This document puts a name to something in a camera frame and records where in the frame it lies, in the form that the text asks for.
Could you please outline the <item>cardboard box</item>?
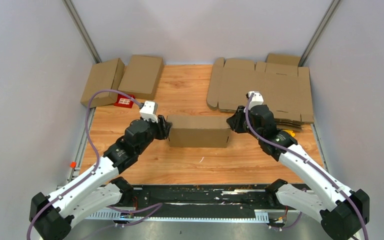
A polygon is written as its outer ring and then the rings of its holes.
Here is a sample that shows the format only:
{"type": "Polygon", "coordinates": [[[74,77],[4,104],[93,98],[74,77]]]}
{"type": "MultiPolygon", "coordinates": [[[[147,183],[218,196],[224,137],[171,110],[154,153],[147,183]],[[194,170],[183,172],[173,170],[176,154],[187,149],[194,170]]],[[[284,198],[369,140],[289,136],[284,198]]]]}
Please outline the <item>cardboard box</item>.
{"type": "Polygon", "coordinates": [[[162,57],[132,55],[118,90],[137,99],[154,100],[163,68],[162,57]]]}
{"type": "Polygon", "coordinates": [[[168,144],[175,148],[226,148],[231,128],[223,116],[169,115],[168,144]]]}
{"type": "MultiPolygon", "coordinates": [[[[105,62],[94,64],[90,70],[80,103],[85,107],[98,91],[117,90],[122,81],[125,64],[120,58],[114,58],[105,62]]],[[[102,92],[96,95],[91,107],[111,105],[116,102],[118,94],[115,92],[102,92]]]]}

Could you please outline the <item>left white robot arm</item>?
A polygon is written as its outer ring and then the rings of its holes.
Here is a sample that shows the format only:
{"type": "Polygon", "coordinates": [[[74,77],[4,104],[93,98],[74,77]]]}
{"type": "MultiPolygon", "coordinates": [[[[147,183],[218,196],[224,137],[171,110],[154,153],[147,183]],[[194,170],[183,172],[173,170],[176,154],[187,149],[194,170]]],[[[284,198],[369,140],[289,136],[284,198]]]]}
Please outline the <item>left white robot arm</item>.
{"type": "Polygon", "coordinates": [[[91,214],[115,204],[129,206],[133,186],[120,174],[135,164],[154,140],[166,140],[172,125],[163,115],[132,121],[87,171],[48,195],[37,193],[31,199],[26,239],[36,230],[44,240],[63,240],[91,214]]]}

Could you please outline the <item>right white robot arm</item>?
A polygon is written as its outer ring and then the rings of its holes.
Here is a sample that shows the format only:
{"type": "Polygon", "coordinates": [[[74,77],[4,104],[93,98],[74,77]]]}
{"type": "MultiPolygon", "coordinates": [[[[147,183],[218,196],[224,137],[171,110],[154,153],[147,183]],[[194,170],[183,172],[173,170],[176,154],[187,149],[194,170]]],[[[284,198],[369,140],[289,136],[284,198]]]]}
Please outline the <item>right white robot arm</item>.
{"type": "Polygon", "coordinates": [[[241,105],[226,122],[233,132],[256,138],[264,153],[292,170],[314,192],[308,194],[278,179],[265,195],[270,208],[285,205],[301,211],[318,221],[333,240],[354,239],[359,231],[369,238],[369,195],[362,189],[352,190],[319,166],[293,136],[277,127],[265,104],[241,105]]]}

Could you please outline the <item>folded cardboard box upright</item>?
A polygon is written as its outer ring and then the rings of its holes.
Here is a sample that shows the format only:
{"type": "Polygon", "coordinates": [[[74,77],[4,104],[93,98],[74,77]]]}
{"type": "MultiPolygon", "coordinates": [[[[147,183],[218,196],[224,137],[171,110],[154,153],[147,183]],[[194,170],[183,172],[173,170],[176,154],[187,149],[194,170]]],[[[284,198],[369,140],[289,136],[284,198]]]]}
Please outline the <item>folded cardboard box upright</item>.
{"type": "Polygon", "coordinates": [[[132,55],[118,90],[137,99],[154,100],[163,68],[162,57],[132,55]]]}

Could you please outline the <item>red plastic block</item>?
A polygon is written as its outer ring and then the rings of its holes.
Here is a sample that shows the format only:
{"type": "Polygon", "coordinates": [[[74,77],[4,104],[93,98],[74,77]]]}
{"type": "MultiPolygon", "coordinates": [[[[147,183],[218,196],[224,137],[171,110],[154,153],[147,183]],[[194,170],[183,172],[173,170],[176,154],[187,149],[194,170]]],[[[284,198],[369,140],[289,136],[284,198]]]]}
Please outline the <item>red plastic block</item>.
{"type": "Polygon", "coordinates": [[[133,105],[135,104],[132,99],[135,99],[134,95],[129,94],[128,97],[118,94],[117,100],[115,103],[113,103],[114,106],[120,107],[120,108],[128,108],[131,109],[133,105]]]}

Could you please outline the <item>yellow plastic wedge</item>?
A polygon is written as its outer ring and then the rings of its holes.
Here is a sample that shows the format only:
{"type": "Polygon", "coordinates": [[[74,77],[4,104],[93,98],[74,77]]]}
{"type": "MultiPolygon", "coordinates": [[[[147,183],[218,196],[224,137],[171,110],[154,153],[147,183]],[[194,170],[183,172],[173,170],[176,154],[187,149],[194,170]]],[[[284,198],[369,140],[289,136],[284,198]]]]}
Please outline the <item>yellow plastic wedge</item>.
{"type": "Polygon", "coordinates": [[[293,130],[290,130],[290,129],[284,129],[284,131],[286,133],[288,133],[289,135],[291,135],[292,137],[295,137],[296,136],[296,133],[293,131],[293,130]]]}

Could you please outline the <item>stack of flat cardboard sheets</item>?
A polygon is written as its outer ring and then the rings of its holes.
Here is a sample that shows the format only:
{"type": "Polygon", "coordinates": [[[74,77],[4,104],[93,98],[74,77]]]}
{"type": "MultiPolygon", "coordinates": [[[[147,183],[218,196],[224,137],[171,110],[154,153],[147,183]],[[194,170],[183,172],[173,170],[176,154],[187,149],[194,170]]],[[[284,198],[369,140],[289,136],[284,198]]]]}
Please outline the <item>stack of flat cardboard sheets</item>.
{"type": "Polygon", "coordinates": [[[270,53],[266,61],[219,57],[212,66],[206,104],[233,113],[247,103],[246,94],[260,92],[275,120],[286,129],[314,123],[310,69],[299,56],[270,53]]]}

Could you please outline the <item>orange button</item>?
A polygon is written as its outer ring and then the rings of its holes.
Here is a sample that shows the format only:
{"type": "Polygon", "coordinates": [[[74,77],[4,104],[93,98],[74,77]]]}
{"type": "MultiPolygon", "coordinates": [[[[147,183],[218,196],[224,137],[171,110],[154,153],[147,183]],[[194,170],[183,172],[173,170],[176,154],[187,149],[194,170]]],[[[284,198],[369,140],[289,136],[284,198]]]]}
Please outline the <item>orange button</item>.
{"type": "Polygon", "coordinates": [[[70,163],[70,167],[71,167],[71,168],[75,168],[75,167],[76,167],[76,165],[77,165],[77,163],[76,163],[76,162],[74,162],[74,161],[70,163]]]}

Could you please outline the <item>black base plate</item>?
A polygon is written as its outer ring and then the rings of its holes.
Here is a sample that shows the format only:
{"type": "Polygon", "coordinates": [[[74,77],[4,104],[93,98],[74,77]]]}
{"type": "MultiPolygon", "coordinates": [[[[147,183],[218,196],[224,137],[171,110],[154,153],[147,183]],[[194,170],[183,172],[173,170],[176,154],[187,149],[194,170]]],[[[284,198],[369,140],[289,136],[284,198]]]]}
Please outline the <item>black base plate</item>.
{"type": "Polygon", "coordinates": [[[119,220],[266,223],[286,211],[318,223],[329,213],[326,201],[305,184],[134,185],[108,206],[119,220]]]}

